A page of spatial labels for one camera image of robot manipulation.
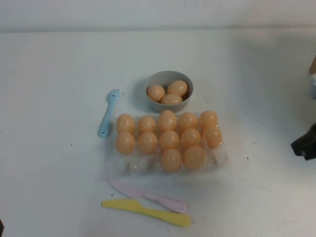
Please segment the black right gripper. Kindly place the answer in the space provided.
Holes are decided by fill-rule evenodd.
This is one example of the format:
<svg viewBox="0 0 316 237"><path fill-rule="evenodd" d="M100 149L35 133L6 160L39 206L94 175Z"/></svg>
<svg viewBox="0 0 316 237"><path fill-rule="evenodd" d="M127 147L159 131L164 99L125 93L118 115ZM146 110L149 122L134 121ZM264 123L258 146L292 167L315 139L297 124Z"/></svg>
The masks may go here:
<svg viewBox="0 0 316 237"><path fill-rule="evenodd" d="M291 148L296 156L304 157L305 160L316 158L316 124L303 136L291 143Z"/></svg>

